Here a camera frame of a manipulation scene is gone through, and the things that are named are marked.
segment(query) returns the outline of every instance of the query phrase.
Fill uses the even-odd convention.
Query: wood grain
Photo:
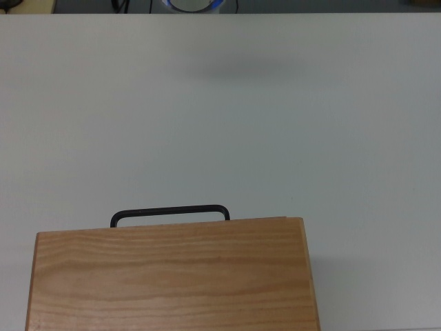
[[[37,235],[27,331],[318,329],[302,219]]]

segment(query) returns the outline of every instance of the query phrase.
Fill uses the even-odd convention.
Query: black metal handle
[[[194,214],[197,212],[220,212],[229,221],[229,211],[223,205],[185,205],[183,207],[166,207],[166,208],[150,208],[150,209],[133,209],[122,210],[113,215],[110,221],[110,227],[116,228],[118,221],[126,217],[141,217],[154,215],[171,215],[171,214]]]

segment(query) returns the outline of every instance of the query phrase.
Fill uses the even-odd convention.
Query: wooden box
[[[26,331],[317,331],[302,219],[41,232]]]

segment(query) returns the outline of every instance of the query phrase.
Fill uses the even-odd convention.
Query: dark background
[[[311,12],[441,12],[441,5],[411,6],[411,0],[238,0],[240,14]],[[131,0],[129,13],[149,12],[150,0]],[[234,13],[235,0],[225,0],[221,13]],[[110,0],[57,0],[55,13],[112,13]],[[153,0],[152,13],[165,13]]]

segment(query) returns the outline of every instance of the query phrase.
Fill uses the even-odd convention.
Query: white object
[[[323,330],[441,328],[439,14],[22,16],[0,31],[3,331],[24,329],[37,232],[198,203],[305,218]]]
[[[173,13],[218,14],[225,0],[161,0]]]

